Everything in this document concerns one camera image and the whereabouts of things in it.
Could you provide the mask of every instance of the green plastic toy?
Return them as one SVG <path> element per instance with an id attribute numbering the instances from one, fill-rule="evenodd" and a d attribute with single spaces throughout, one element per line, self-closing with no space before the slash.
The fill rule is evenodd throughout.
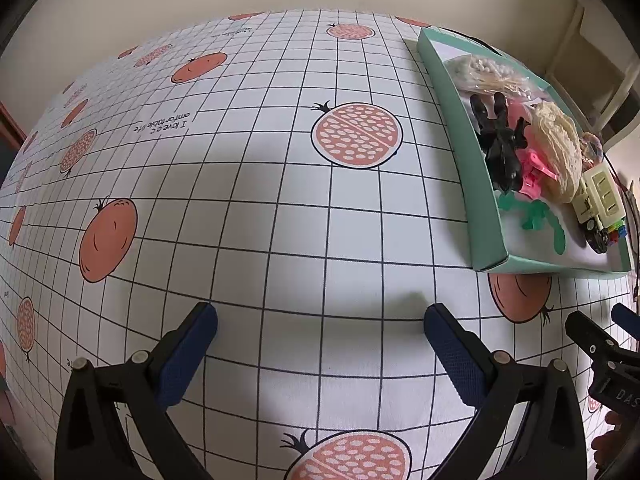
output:
<path id="1" fill-rule="evenodd" d="M 557 254 L 564 253 L 566 249 L 564 229 L 562 229 L 558 217 L 553 214 L 549 206 L 542 202 L 542 200 L 533 200 L 532 202 L 518 200 L 515 193 L 510 191 L 507 194 L 500 195 L 498 198 L 498 208 L 503 211 L 510 211 L 511 209 L 524 211 L 525 219 L 522 223 L 522 228 L 527 231 L 531 229 L 540 231 L 540 229 L 545 226 L 546 218 L 554 230 L 554 250 Z"/>

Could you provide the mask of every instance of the wooden door frame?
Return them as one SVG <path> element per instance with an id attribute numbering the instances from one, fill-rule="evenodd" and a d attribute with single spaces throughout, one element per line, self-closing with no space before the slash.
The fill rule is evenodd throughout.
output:
<path id="1" fill-rule="evenodd" d="M 2 137 L 17 152 L 20 150 L 26 135 L 18 123 L 14 121 L 7 109 L 0 102 L 0 137 Z"/>

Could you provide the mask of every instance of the metal screw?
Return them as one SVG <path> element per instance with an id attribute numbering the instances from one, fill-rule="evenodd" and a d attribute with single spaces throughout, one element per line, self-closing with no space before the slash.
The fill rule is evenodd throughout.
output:
<path id="1" fill-rule="evenodd" d="M 554 359 L 554 368 L 559 372 L 564 372 L 566 370 L 566 363 L 562 361 L 562 359 Z"/>
<path id="2" fill-rule="evenodd" d="M 511 361 L 511 356 L 504 350 L 497 350 L 494 352 L 494 360 L 501 365 L 505 365 Z"/>
<path id="3" fill-rule="evenodd" d="M 86 359 L 86 357 L 77 357 L 71 363 L 71 367 L 74 370 L 82 370 L 85 366 L 87 366 L 88 362 L 89 361 Z"/>
<path id="4" fill-rule="evenodd" d="M 131 360 L 137 365 L 141 365 L 149 358 L 149 352 L 146 350 L 138 350 L 131 356 Z"/>

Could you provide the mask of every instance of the black clamp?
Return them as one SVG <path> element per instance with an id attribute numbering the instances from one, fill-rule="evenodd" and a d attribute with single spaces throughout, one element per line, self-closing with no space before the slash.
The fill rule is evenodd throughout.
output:
<path id="1" fill-rule="evenodd" d="M 436 303 L 424 314 L 424 333 L 462 401 L 476 415 L 430 480 L 475 480 L 482 474 L 513 407 L 527 408 L 500 480 L 584 480 L 587 453 L 574 383 L 564 361 L 546 367 L 518 364 L 493 353 Z"/>
<path id="2" fill-rule="evenodd" d="M 621 303 L 611 318 L 631 335 L 640 335 L 640 318 Z M 593 381 L 589 396 L 622 416 L 626 441 L 597 478 L 632 480 L 640 470 L 640 354 L 620 348 L 618 342 L 579 310 L 564 322 L 566 334 L 591 360 Z"/>
<path id="3" fill-rule="evenodd" d="M 198 303 L 152 352 L 121 365 L 73 363 L 56 438 L 56 480 L 146 480 L 124 434 L 114 402 L 126 403 L 164 480 L 211 480 L 166 414 L 182 399 L 216 334 L 218 318 Z"/>

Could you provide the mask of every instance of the orange fruit print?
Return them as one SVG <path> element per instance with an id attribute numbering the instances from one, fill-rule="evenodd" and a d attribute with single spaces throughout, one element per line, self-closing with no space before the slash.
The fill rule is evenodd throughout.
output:
<path id="1" fill-rule="evenodd" d="M 78 117 L 78 114 L 82 111 L 82 109 L 86 106 L 86 104 L 89 102 L 89 99 L 85 99 L 84 101 L 80 101 L 73 110 L 71 110 L 69 112 L 69 114 L 65 117 L 65 120 L 62 121 L 62 124 L 60 124 L 60 129 L 65 128 L 67 126 L 69 126 L 71 124 L 71 121 L 73 121 L 76 117 Z"/>
<path id="2" fill-rule="evenodd" d="M 399 438 L 381 431 L 346 431 L 321 440 L 311 448 L 300 439 L 286 435 L 282 447 L 300 453 L 285 480 L 349 478 L 352 480 L 406 480 L 411 472 L 411 453 Z"/>
<path id="3" fill-rule="evenodd" d="M 402 143 L 402 127 L 391 112 L 377 105 L 348 103 L 324 112 L 311 141 L 325 159 L 347 168 L 373 168 L 389 160 Z"/>
<path id="4" fill-rule="evenodd" d="M 406 23 L 407 25 L 415 25 L 416 27 L 431 27 L 429 23 L 419 22 L 418 20 L 412 20 L 411 18 L 401 18 L 400 16 L 396 16 L 396 18 L 401 22 Z"/>
<path id="5" fill-rule="evenodd" d="M 151 52 L 146 54 L 146 56 L 143 56 L 139 60 L 137 60 L 135 65 L 134 65 L 134 67 L 138 68 L 138 67 L 141 67 L 141 66 L 148 65 L 153 60 L 155 60 L 155 59 L 159 58 L 160 56 L 162 56 L 162 54 L 167 53 L 172 47 L 173 47 L 173 45 L 168 43 L 166 45 L 159 46 L 158 48 L 153 49 Z"/>
<path id="6" fill-rule="evenodd" d="M 26 297 L 18 307 L 18 342 L 23 351 L 29 352 L 33 348 L 36 333 L 36 320 L 33 313 L 31 298 Z"/>
<path id="7" fill-rule="evenodd" d="M 139 47 L 139 45 L 136 45 L 136 46 L 132 46 L 129 50 L 122 51 L 121 53 L 118 54 L 118 59 L 122 59 L 123 57 L 128 56 L 134 50 L 136 50 L 138 47 Z"/>
<path id="8" fill-rule="evenodd" d="M 24 221 L 24 215 L 27 212 L 27 206 L 23 205 L 15 215 L 14 222 L 11 224 L 11 230 L 9 231 L 9 245 L 15 244 L 16 238 L 20 233 L 22 222 Z"/>
<path id="9" fill-rule="evenodd" d="M 329 36 L 339 40 L 366 40 L 376 35 L 372 28 L 356 23 L 340 23 L 332 25 L 326 32 Z"/>
<path id="10" fill-rule="evenodd" d="M 86 85 L 82 85 L 78 90 L 76 90 L 75 92 L 73 92 L 71 94 L 71 97 L 69 99 L 66 100 L 65 105 L 63 106 L 63 108 L 68 107 L 73 101 L 76 100 L 76 98 L 84 91 L 84 89 L 86 88 Z"/>
<path id="11" fill-rule="evenodd" d="M 26 152 L 29 149 L 29 146 L 31 146 L 31 143 L 36 140 L 36 137 L 38 136 L 38 131 L 36 130 L 33 135 L 31 137 L 29 137 L 27 139 L 27 142 L 24 143 L 24 147 L 22 149 L 22 152 Z"/>
<path id="12" fill-rule="evenodd" d="M 67 171 L 71 171 L 71 168 L 74 166 L 78 160 L 82 158 L 82 156 L 89 151 L 92 143 L 95 139 L 96 129 L 89 130 L 82 134 L 76 142 L 74 142 L 65 152 L 65 155 L 62 157 L 62 161 L 60 162 L 60 173 L 66 173 Z"/>
<path id="13" fill-rule="evenodd" d="M 185 66 L 176 70 L 171 77 L 171 82 L 176 84 L 186 83 L 222 65 L 225 61 L 226 54 L 224 52 L 216 52 L 215 54 L 207 54 L 206 56 L 191 59 Z"/>
<path id="14" fill-rule="evenodd" d="M 531 321 L 540 312 L 549 321 L 546 300 L 551 293 L 548 274 L 489 274 L 489 288 L 502 315 L 514 323 Z"/>
<path id="15" fill-rule="evenodd" d="M 249 12 L 248 14 L 235 14 L 234 16 L 229 16 L 229 19 L 232 22 L 237 22 L 238 20 L 244 20 L 245 18 L 258 16 L 259 14 L 262 14 L 262 12 Z"/>
<path id="16" fill-rule="evenodd" d="M 90 283 L 106 278 L 126 256 L 138 225 L 136 205 L 128 198 L 100 201 L 80 242 L 79 265 Z"/>

